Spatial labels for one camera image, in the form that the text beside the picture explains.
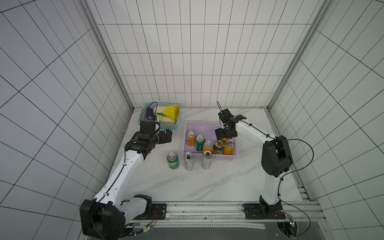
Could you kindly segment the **purple plastic basket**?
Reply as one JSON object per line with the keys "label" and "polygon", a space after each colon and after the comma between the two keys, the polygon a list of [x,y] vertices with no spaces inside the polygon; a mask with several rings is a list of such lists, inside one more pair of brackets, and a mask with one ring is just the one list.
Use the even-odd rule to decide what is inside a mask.
{"label": "purple plastic basket", "polygon": [[[215,130],[218,128],[221,128],[219,122],[196,122],[196,121],[187,121],[185,123],[184,127],[184,137],[187,138],[187,132],[194,131],[196,135],[203,135],[205,137],[205,140],[211,141],[213,143],[216,142],[217,137]],[[236,139],[232,138],[234,141],[235,148],[231,152],[230,155],[213,155],[214,160],[233,160],[238,156],[238,150],[237,150],[237,142]],[[202,152],[199,152],[195,149],[194,146],[188,146],[187,140],[185,140],[184,146],[183,146],[183,153],[191,152],[194,154],[195,159],[201,159],[202,158]]]}

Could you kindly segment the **silver slim can back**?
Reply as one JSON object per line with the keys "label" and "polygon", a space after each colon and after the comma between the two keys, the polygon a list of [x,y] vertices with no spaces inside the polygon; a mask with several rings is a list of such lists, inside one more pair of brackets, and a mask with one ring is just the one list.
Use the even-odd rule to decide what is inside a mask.
{"label": "silver slim can back", "polygon": [[184,154],[184,164],[187,171],[191,171],[194,168],[194,155],[192,152]]}

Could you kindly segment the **silver slim can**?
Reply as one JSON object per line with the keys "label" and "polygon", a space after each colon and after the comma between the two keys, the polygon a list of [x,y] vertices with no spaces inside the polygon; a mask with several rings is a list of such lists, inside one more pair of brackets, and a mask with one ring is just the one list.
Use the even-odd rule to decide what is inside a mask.
{"label": "silver slim can", "polygon": [[210,168],[211,163],[212,163],[212,157],[213,154],[210,151],[204,151],[202,154],[202,168],[207,170]]}
{"label": "silver slim can", "polygon": [[194,155],[192,152],[184,154],[184,164],[187,171],[191,171],[194,168]]}

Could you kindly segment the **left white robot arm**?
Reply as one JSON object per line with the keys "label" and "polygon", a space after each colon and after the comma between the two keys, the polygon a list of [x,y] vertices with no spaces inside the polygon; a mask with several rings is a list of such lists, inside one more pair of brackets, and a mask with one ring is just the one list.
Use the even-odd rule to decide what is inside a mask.
{"label": "left white robot arm", "polygon": [[126,225],[134,220],[152,217],[152,198],[135,195],[124,199],[129,179],[158,144],[170,143],[172,131],[136,132],[125,145],[118,167],[92,200],[80,206],[82,233],[101,240],[117,240],[126,233]]}

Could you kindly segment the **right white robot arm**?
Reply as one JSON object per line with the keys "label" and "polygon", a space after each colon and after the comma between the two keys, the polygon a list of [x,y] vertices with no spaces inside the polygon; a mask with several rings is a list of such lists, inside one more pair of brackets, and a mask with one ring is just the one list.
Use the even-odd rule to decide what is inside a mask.
{"label": "right white robot arm", "polygon": [[218,140],[233,139],[241,134],[262,148],[261,164],[266,173],[266,179],[259,200],[259,214],[264,218],[275,214],[282,206],[281,181],[293,164],[287,138],[270,135],[253,124],[247,123],[243,115],[232,115],[229,109],[221,110],[218,116],[222,125],[215,130]]}

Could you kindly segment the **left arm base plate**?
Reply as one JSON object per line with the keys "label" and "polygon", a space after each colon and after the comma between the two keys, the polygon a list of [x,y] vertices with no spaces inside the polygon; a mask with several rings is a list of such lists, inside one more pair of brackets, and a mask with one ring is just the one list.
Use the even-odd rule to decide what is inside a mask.
{"label": "left arm base plate", "polygon": [[166,218],[167,205],[166,204],[152,204],[151,208],[135,217],[134,220],[164,220]]}

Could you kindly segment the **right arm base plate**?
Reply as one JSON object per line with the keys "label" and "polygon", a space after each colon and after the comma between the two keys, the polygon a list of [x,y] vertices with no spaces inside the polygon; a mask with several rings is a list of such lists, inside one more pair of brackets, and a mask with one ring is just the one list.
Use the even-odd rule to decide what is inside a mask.
{"label": "right arm base plate", "polygon": [[242,205],[242,211],[245,213],[247,220],[285,220],[286,215],[278,213],[282,210],[281,203],[272,206],[264,203]]}

